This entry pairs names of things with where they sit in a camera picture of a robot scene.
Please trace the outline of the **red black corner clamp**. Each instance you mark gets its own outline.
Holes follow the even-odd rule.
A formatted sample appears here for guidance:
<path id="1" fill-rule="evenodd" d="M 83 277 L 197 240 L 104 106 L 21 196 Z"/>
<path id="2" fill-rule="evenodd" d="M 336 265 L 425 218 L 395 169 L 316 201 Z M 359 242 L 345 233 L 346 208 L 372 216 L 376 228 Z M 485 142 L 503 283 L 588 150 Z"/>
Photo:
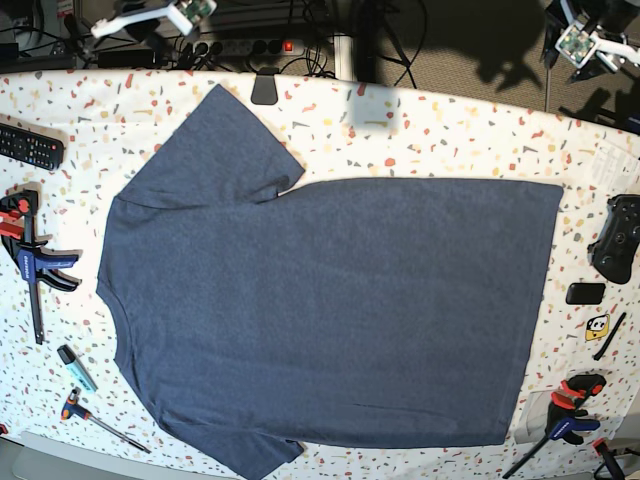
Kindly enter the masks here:
<path id="1" fill-rule="evenodd" d="M 594 479 L 603 479 L 603 476 L 601 475 L 603 471 L 606 471 L 608 473 L 608 479 L 626 479 L 624 470 L 618 464 L 615 455 L 607 446 L 606 440 L 604 438 L 596 440 L 593 443 L 593 448 L 602 460 L 602 464 L 596 469 L 593 474 Z"/>

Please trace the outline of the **white power strip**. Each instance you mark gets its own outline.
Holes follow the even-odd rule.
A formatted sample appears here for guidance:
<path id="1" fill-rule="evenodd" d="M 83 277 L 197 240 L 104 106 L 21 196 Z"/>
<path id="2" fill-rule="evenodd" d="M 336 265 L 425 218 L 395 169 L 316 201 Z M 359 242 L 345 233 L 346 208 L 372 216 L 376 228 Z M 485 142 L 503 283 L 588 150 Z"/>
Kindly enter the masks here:
<path id="1" fill-rule="evenodd" d="M 195 42 L 194 50 L 220 57 L 296 56 L 304 53 L 305 44 L 300 39 L 198 40 Z"/>

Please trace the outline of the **black TV remote control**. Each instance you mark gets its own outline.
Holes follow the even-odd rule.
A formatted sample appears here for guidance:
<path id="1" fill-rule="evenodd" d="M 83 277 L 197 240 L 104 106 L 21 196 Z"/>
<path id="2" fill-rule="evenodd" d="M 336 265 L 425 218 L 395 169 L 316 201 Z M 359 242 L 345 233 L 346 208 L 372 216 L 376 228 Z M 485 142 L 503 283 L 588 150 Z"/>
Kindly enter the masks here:
<path id="1" fill-rule="evenodd" d="M 28 130 L 1 125 L 1 155 L 47 171 L 57 170 L 64 158 L 60 140 Z"/>

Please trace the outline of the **light blue highlighter marker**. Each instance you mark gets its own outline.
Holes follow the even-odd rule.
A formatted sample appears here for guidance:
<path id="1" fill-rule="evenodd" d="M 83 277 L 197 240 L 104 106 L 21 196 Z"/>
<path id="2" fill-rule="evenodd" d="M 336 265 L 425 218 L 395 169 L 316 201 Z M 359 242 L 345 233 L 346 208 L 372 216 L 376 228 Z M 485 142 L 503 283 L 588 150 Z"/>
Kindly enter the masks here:
<path id="1" fill-rule="evenodd" d="M 96 393 L 97 385 L 74 351 L 66 344 L 57 348 L 57 353 L 69 373 L 85 391 Z"/>

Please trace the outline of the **black game controller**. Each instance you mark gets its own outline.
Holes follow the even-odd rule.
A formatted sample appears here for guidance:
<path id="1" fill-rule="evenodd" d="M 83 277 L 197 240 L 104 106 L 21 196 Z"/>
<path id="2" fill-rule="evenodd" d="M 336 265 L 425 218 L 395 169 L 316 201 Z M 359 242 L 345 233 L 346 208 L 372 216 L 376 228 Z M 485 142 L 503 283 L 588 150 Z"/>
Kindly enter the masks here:
<path id="1" fill-rule="evenodd" d="M 607 207 L 604 227 L 587 248 L 588 260 L 606 280 L 624 285 L 631 279 L 639 246 L 639 195 L 616 195 L 607 201 Z"/>

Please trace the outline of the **white metal table leg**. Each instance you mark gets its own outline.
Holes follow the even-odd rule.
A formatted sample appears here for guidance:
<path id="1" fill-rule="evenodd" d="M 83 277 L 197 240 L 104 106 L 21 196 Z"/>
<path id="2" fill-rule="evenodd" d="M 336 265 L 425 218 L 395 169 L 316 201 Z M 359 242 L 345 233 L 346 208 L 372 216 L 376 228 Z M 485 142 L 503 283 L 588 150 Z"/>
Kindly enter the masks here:
<path id="1" fill-rule="evenodd" d="M 354 71 L 353 39 L 346 34 L 333 36 L 335 77 L 338 80 L 354 82 L 357 80 Z"/>

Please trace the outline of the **black table clip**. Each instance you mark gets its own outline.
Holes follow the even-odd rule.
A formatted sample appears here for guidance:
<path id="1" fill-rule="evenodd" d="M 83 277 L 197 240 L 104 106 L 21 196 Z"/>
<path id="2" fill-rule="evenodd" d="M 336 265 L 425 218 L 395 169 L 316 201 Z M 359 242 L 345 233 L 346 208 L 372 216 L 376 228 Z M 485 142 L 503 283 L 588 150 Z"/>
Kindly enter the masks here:
<path id="1" fill-rule="evenodd" d="M 278 74 L 279 69 L 276 67 L 263 67 L 256 73 L 250 98 L 254 105 L 273 106 L 278 103 L 275 82 L 275 76 Z"/>

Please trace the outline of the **blue red bar clamp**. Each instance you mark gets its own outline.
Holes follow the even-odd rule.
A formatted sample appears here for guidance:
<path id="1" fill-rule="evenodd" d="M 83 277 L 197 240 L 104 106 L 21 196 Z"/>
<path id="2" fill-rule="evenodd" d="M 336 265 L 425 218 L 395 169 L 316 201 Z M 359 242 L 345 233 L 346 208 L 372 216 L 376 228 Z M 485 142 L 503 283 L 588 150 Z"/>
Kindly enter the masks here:
<path id="1" fill-rule="evenodd" d="M 597 396 L 606 384 L 605 377 L 597 373 L 578 374 L 563 380 L 560 389 L 551 393 L 544 437 L 512 465 L 502 478 L 510 479 L 551 441 L 563 440 L 570 445 L 582 445 L 584 441 L 579 433 L 593 432 L 600 428 L 598 420 L 587 418 L 588 412 L 583 406 L 589 399 Z"/>

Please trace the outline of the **blue black bar clamp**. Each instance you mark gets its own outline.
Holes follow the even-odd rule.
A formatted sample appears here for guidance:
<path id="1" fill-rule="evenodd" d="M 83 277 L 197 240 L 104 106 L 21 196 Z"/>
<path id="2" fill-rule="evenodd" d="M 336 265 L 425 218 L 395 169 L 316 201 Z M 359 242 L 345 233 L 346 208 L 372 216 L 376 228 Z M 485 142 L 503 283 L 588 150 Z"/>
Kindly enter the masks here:
<path id="1" fill-rule="evenodd" d="M 47 240 L 37 239 L 38 209 L 39 193 L 36 190 L 22 190 L 1 199 L 1 243 L 28 285 L 35 342 L 42 345 L 45 334 L 39 284 L 45 283 L 62 292 L 74 292 L 80 281 L 61 273 L 76 264 L 78 254 L 49 253 L 44 249 Z"/>

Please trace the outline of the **terrazzo pattern tablecloth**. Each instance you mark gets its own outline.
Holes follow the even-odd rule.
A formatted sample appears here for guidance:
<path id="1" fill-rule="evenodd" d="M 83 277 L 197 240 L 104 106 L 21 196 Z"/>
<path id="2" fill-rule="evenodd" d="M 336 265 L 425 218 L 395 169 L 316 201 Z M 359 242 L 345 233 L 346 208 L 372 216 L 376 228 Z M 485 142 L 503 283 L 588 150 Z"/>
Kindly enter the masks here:
<path id="1" fill-rule="evenodd" d="M 602 437 L 639 435 L 639 282 L 608 286 L 598 307 L 572 307 L 566 291 L 597 275 L 587 246 L 606 217 L 610 189 L 591 176 L 606 143 L 638 157 L 639 139 L 579 120 L 515 106 L 336 80 L 279 76 L 278 103 L 254 113 L 305 168 L 304 181 L 347 177 L 469 177 L 557 184 L 556 220 L 544 300 L 506 442 L 430 450 L 339 449 L 319 445 L 280 468 L 280 479 L 497 479 L 526 451 L 520 436 L 543 432 L 549 395 L 576 373 L 599 369 L 604 391 L 588 405 Z M 1 119 L 65 143 L 60 169 L 8 159 L 1 190 L 41 192 L 38 230 L 53 248 L 77 249 L 73 293 L 41 291 L 45 340 L 34 340 L 29 298 L 9 258 L 1 261 L 1 421 L 11 440 L 145 479 L 217 479 L 227 470 L 161 431 L 126 386 L 113 357 L 115 331 L 97 297 L 95 274 L 112 197 L 214 86 L 248 101 L 250 74 L 160 71 L 46 71 L 1 79 Z M 627 317 L 600 361 L 593 356 L 620 315 Z M 610 315 L 606 337 L 585 340 L 586 322 Z M 98 387 L 78 385 L 57 348 L 68 345 Z M 97 425 L 61 420 L 74 387 L 97 418 L 151 450 L 141 452 Z"/>

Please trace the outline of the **blue grey T-shirt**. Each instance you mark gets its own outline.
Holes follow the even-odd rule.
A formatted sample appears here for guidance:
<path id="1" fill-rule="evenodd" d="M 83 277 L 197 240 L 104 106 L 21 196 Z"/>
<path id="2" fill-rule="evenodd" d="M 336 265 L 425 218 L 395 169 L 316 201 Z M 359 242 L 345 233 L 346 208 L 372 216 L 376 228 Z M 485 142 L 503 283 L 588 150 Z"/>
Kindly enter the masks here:
<path id="1" fill-rule="evenodd" d="M 302 175 L 216 87 L 114 197 L 97 292 L 141 403 L 247 479 L 304 443 L 503 443 L 562 189 Z"/>

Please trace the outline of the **white paper sheet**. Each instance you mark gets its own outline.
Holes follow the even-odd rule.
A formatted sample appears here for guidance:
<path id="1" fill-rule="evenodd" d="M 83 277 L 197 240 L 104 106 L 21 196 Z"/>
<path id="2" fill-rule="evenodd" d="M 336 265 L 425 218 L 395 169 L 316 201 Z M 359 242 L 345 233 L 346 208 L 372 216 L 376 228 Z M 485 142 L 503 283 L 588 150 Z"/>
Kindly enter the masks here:
<path id="1" fill-rule="evenodd" d="M 606 143 L 596 150 L 591 176 L 601 188 L 625 190 L 639 180 L 639 159 L 620 147 Z"/>

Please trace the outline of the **yellow panda sticker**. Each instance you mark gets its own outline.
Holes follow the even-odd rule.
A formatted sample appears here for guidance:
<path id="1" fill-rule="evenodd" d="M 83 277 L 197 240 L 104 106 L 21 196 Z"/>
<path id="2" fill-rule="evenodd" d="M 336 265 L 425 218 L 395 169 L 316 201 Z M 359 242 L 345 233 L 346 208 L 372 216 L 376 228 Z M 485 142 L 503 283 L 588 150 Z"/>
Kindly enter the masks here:
<path id="1" fill-rule="evenodd" d="M 604 338 L 609 333 L 610 315 L 608 313 L 590 318 L 586 322 L 585 340 L 587 342 Z"/>

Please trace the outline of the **small black rectangular case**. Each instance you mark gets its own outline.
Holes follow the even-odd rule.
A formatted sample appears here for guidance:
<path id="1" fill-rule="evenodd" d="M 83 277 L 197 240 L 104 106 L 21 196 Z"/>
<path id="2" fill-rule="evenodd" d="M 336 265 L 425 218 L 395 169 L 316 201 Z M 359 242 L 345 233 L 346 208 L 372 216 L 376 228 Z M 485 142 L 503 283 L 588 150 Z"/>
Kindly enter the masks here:
<path id="1" fill-rule="evenodd" d="M 572 283 L 566 292 L 568 305 L 599 305 L 605 293 L 604 283 Z"/>

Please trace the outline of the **thin black strip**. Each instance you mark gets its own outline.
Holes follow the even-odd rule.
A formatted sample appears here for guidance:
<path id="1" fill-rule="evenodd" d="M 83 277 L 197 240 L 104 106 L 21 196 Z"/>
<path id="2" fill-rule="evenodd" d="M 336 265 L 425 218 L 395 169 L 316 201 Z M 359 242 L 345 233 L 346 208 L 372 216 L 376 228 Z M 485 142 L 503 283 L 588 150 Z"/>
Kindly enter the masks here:
<path id="1" fill-rule="evenodd" d="M 618 332 L 619 328 L 621 327 L 621 325 L 624 322 L 624 320 L 626 319 L 626 317 L 627 317 L 627 313 L 626 312 L 623 312 L 620 315 L 620 317 L 616 321 L 613 329 L 611 330 L 611 332 L 609 333 L 608 337 L 604 341 L 603 345 L 600 347 L 600 349 L 593 356 L 593 360 L 594 361 L 600 361 L 602 359 L 602 357 L 605 355 L 607 349 L 609 348 L 610 344 L 613 341 L 613 338 L 615 337 L 616 333 Z"/>

